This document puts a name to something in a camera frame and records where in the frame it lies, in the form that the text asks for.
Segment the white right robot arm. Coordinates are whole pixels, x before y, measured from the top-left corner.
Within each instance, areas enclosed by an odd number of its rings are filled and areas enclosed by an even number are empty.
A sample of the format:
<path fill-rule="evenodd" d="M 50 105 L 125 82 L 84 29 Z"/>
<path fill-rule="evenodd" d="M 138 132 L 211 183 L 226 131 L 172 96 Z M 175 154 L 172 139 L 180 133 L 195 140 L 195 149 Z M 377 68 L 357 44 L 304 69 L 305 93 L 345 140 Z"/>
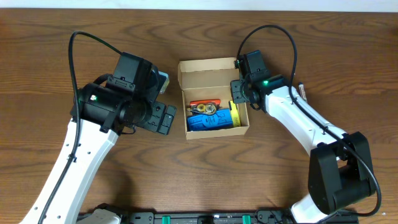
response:
<path fill-rule="evenodd" d="M 360 132 L 348 134 L 317 113 L 287 82 L 272 76 L 261 52 L 238 55 L 239 79 L 231 81 L 235 103 L 249 103 L 278 120 L 310 156 L 308 195 L 290 208 L 295 223 L 321 223 L 373 194 L 374 215 L 381 206 L 381 190 L 374 175 L 369 143 Z"/>

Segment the orange stapler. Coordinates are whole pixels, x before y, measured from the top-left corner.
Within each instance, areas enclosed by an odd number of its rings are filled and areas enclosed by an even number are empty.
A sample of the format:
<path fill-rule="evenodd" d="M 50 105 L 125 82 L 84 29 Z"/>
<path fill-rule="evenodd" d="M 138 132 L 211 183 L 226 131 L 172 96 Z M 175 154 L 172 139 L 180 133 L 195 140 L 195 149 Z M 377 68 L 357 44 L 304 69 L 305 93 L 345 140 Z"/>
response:
<path fill-rule="evenodd" d="M 190 106 L 197 106 L 200 104 L 208 104 L 208 103 L 213 103 L 215 105 L 220 105 L 221 100 L 220 99 L 212 99 L 212 100 L 196 100 L 196 101 L 191 101 Z"/>

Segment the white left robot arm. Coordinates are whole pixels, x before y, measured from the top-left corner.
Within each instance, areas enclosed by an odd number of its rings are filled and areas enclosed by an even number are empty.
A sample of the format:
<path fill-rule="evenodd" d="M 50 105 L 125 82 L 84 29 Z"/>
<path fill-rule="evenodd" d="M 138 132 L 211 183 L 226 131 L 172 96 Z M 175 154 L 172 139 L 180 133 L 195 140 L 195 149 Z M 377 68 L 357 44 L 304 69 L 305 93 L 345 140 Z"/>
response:
<path fill-rule="evenodd" d="M 107 205 L 91 214 L 79 211 L 99 166 L 124 128 L 169 133 L 177 109 L 156 100 L 168 84 L 167 73 L 123 52 L 113 74 L 81 88 L 60 154 L 23 223 L 128 222 L 127 213 Z"/>

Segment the blue plastic staple remover block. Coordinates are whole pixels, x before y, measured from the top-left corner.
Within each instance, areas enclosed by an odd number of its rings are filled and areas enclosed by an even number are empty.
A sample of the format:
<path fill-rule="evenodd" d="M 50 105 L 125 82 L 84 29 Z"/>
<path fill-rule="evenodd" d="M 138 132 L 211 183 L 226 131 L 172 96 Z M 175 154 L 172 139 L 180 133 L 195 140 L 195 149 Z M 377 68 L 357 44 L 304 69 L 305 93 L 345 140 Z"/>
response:
<path fill-rule="evenodd" d="M 211 131 L 230 128 L 233 120 L 229 109 L 218 110 L 213 115 L 198 114 L 187 118 L 189 131 Z"/>

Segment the yellow highlighter pen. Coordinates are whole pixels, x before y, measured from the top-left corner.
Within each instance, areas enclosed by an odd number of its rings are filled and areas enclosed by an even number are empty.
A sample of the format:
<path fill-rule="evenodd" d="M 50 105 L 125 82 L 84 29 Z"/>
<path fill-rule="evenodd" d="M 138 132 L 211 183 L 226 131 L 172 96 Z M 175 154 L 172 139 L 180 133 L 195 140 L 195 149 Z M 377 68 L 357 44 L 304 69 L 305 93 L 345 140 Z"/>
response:
<path fill-rule="evenodd" d="M 239 110 L 236 104 L 233 102 L 233 100 L 229 101 L 229 111 L 233 122 L 233 127 L 234 128 L 240 127 L 241 121 L 239 116 Z"/>

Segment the blue whiteboard marker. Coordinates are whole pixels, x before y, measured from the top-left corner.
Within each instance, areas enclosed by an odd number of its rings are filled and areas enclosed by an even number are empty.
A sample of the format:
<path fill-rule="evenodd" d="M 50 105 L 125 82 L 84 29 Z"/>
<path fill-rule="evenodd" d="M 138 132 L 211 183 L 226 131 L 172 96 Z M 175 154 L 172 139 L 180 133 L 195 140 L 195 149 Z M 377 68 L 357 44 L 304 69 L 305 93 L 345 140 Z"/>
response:
<path fill-rule="evenodd" d="M 303 84 L 302 82 L 300 82 L 300 83 L 298 84 L 298 88 L 299 88 L 300 96 L 302 97 L 302 99 L 303 99 L 305 102 L 307 102 L 307 96 L 306 96 L 304 84 Z"/>

